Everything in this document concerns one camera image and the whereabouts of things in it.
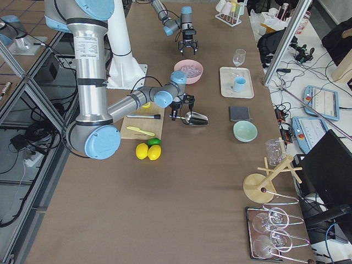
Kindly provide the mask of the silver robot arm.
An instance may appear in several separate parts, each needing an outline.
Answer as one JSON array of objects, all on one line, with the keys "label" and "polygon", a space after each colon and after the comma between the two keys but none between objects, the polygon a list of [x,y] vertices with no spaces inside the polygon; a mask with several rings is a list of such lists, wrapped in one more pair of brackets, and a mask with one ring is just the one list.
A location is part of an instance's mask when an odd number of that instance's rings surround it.
[{"label": "silver robot arm", "polygon": [[195,55],[199,46],[198,41],[193,39],[193,36],[196,35],[196,30],[193,26],[192,7],[183,6],[180,17],[172,19],[169,16],[170,10],[161,1],[150,1],[150,3],[156,11],[159,20],[162,22],[164,32],[167,36],[173,35],[178,30],[182,33],[183,39],[178,42],[178,50],[181,54],[183,54],[184,48],[190,47],[193,49],[193,54]]},{"label": "silver robot arm", "polygon": [[73,35],[80,114],[66,138],[74,150],[111,157],[121,138],[116,121],[148,102],[166,108],[184,94],[186,75],[175,71],[165,85],[133,88],[108,105],[108,89],[130,89],[145,75],[131,52],[121,1],[45,1],[45,19],[49,28]]}]

